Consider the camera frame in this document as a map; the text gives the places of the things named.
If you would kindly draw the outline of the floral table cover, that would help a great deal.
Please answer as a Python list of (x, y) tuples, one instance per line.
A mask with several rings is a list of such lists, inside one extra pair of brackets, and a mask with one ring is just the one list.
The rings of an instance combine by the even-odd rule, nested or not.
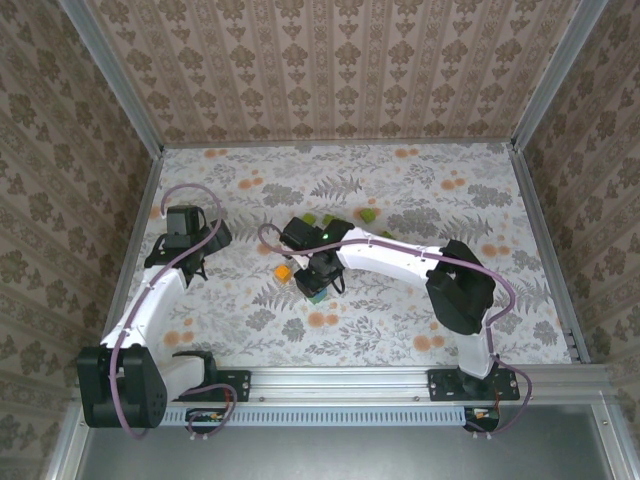
[[(504, 281), (495, 291), (496, 352), (510, 364), (565, 364), (571, 354), (510, 159), (502, 144), (349, 145), (184, 149), (165, 153), (140, 252), (166, 224), (162, 205), (194, 204), (223, 215), (232, 243), (206, 261), (176, 302), (154, 346), (164, 359), (211, 352), (223, 367), (453, 365), (453, 334), (424, 288), (348, 271), (346, 290), (311, 304), (284, 264), (275, 232), (305, 213), (324, 215), (422, 246), (466, 243)], [(378, 218), (365, 224), (364, 208)]]

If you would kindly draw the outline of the thin aluminium edge strip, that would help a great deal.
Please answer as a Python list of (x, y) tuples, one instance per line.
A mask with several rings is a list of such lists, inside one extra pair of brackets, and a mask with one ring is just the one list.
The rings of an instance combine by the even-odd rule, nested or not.
[(508, 137), (489, 138), (395, 138), (395, 139), (320, 139), (320, 140), (272, 140), (272, 141), (235, 141), (235, 142), (201, 142), (171, 144), (163, 146), (164, 150), (204, 149), (204, 148), (262, 148), (262, 147), (316, 147), (316, 146), (349, 146), (349, 145), (433, 145), (433, 144), (461, 144), (476, 143), (512, 144)]

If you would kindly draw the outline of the grey metal panel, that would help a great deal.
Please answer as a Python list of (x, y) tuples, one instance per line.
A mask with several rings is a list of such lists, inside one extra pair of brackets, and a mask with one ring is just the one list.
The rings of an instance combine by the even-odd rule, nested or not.
[(143, 440), (63, 423), (45, 480), (640, 480), (617, 407), (534, 406), (492, 438), (459, 427), (228, 427)]

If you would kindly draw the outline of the aluminium side rail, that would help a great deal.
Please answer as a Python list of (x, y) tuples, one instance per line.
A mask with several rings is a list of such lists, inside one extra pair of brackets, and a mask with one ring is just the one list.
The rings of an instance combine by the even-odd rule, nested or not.
[(521, 150), (512, 147), (510, 159), (549, 284), (550, 293), (554, 300), (559, 321), (563, 327), (568, 350), (576, 362), (590, 364), (592, 359), (562, 274), (524, 154)]
[(131, 237), (126, 250), (123, 266), (120, 270), (116, 288), (112, 297), (111, 306), (106, 318), (102, 338), (108, 336), (120, 321), (126, 308), (128, 292), (133, 276), (137, 270), (136, 262), (143, 242), (145, 228), (152, 209), (160, 175), (163, 168), (163, 153), (160, 153), (151, 164), (136, 219), (132, 228)]

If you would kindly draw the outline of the wide aluminium mounting rail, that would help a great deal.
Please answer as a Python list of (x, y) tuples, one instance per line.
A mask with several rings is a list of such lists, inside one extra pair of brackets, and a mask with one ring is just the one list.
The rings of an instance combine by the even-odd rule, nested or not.
[[(589, 403), (608, 395), (611, 384), (601, 365), (527, 365), (511, 370), (518, 382), (519, 402)], [(251, 368), (249, 400), (284, 405), (408, 404), (410, 402), (471, 405), (494, 401), (430, 400), (427, 367), (310, 367)]]

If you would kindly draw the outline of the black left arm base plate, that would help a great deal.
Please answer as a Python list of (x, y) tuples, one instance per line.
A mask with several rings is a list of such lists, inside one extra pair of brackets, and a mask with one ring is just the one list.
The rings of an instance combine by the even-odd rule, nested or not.
[(202, 389), (214, 384), (226, 384), (232, 386), (237, 393), (238, 402), (247, 402), (251, 387), (251, 372), (249, 370), (218, 370), (213, 375), (206, 374), (204, 379), (193, 387), (185, 387), (179, 396), (174, 396), (174, 402), (206, 402), (224, 403), (233, 400), (232, 393), (225, 388), (210, 389), (200, 393), (185, 394), (187, 390)]

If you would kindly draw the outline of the aluminium frame post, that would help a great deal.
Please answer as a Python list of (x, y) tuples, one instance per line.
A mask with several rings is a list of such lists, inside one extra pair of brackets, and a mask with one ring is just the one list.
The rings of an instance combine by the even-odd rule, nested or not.
[(60, 4), (146, 150), (154, 160), (160, 158), (163, 150), (160, 133), (153, 125), (141, 97), (126, 75), (123, 62), (117, 58), (91, 9), (85, 0), (60, 0)]
[(515, 150), (523, 150), (531, 140), (607, 3), (580, 0), (514, 130), (511, 141)]

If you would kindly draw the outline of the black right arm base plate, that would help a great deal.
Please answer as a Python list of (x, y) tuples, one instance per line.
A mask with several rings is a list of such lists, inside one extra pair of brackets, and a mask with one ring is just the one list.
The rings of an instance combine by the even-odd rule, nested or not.
[(431, 369), (427, 372), (430, 400), (447, 401), (495, 401), (520, 399), (515, 374), (498, 368), (483, 379), (462, 372), (459, 368)]

